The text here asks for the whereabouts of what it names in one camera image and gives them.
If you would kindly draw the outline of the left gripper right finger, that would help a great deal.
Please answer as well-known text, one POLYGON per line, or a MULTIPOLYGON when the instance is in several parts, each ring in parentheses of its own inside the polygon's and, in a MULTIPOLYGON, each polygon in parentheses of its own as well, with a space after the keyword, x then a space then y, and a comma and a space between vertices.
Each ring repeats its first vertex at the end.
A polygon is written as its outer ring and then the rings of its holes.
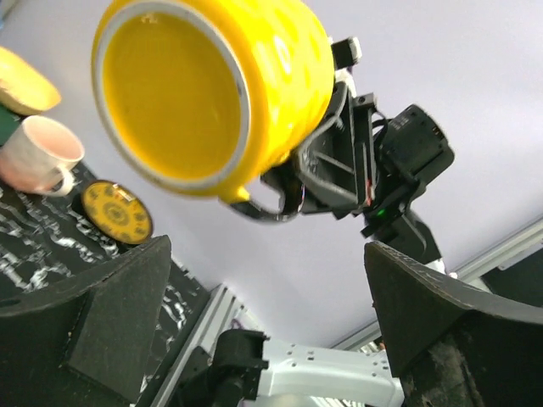
POLYGON ((364 263, 407 406, 540 406, 542 310, 441 274, 379 242, 364 263))

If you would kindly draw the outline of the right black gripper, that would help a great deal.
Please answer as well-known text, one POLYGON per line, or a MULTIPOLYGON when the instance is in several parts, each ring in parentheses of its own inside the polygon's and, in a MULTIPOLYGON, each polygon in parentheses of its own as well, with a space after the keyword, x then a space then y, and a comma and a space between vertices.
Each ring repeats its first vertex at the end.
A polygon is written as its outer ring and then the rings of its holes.
POLYGON ((423 237, 428 228, 411 203, 454 159, 445 133, 416 104, 388 119, 372 94, 354 96, 337 82, 318 127, 284 164, 261 177, 281 193, 281 208, 271 211, 252 197, 229 206, 262 223, 283 223, 298 214, 361 215, 366 237, 423 237))

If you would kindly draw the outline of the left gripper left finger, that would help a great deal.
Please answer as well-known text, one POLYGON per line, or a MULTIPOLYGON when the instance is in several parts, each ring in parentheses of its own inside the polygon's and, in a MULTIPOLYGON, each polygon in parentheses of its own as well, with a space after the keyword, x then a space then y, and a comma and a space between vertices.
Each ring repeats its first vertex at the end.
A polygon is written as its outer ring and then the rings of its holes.
POLYGON ((171 241, 1 302, 3 406, 129 406, 139 397, 171 241))

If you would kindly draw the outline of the small yellow bowl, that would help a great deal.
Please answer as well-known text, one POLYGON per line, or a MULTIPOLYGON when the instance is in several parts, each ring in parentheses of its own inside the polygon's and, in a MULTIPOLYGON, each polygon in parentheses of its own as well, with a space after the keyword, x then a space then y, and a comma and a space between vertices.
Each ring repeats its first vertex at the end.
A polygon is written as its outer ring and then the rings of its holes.
POLYGON ((92 45, 100 119, 126 162, 183 195, 249 200, 319 124, 327 32, 301 1, 113 1, 92 45))

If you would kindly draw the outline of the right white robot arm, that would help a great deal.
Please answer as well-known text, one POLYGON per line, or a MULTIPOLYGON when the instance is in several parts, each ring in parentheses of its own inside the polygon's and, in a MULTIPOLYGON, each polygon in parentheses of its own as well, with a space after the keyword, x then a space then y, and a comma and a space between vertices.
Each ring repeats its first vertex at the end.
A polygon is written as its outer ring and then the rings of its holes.
MULTIPOLYGON (((246 199, 236 212, 279 223, 296 215, 362 216, 362 234, 435 270, 444 265, 429 227, 411 209, 429 183, 453 162, 445 134, 419 106, 393 119, 372 95, 335 84, 319 126, 283 164, 261 180, 283 199, 278 211, 246 199)), ((354 354, 276 341, 262 332, 230 329, 219 335, 211 363, 185 367, 172 398, 176 406, 237 406, 279 395, 351 399, 399 406, 404 393, 384 353, 354 354)))

